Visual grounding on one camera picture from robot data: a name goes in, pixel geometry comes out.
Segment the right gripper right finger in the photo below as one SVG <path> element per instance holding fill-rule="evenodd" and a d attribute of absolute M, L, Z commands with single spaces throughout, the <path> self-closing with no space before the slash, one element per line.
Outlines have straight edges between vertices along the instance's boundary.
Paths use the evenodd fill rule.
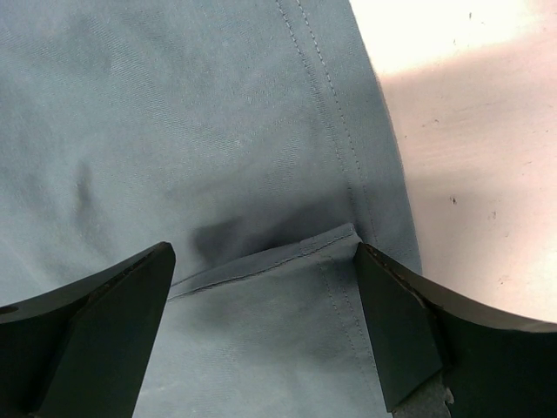
<path fill-rule="evenodd" d="M 376 248 L 353 259 L 395 417 L 553 417 L 556 326 L 470 299 Z"/>

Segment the blue-grey t-shirt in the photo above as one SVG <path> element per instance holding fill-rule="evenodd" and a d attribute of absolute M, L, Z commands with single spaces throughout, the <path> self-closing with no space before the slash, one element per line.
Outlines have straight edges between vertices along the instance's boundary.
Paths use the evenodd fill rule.
<path fill-rule="evenodd" d="M 1 301 L 176 254 L 137 417 L 384 417 L 352 259 L 419 269 L 347 1 L 4 1 Z"/>

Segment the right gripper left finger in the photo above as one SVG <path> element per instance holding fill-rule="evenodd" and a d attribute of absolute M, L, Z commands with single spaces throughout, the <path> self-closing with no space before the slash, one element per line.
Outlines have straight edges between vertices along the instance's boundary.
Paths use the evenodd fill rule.
<path fill-rule="evenodd" d="M 1 308 L 3 417 L 131 417 L 176 256 L 160 242 Z"/>

